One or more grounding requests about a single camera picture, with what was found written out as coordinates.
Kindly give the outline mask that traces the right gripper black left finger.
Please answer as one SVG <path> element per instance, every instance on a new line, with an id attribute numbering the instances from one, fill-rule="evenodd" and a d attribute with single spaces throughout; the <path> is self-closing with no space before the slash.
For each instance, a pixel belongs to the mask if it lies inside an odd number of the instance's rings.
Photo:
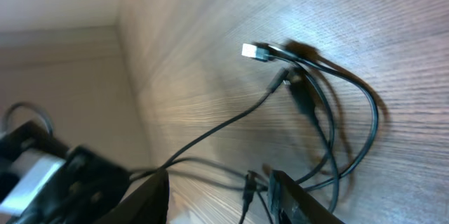
<path id="1" fill-rule="evenodd" d="M 169 192 L 168 172 L 159 170 L 94 224 L 166 224 Z"/>

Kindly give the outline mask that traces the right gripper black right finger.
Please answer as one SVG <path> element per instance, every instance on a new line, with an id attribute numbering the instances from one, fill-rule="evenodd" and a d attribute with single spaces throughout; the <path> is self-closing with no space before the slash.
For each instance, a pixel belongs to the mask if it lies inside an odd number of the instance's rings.
<path id="1" fill-rule="evenodd" d="M 343 224 L 283 171 L 270 173 L 268 203 L 276 224 Z"/>

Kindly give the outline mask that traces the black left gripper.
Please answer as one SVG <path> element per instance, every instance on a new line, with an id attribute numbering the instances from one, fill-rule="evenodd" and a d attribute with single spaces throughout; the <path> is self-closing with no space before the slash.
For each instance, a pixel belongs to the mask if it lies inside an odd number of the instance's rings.
<path id="1" fill-rule="evenodd" d="M 130 186 L 124 167 L 76 147 L 14 223 L 94 223 L 115 208 Z"/>

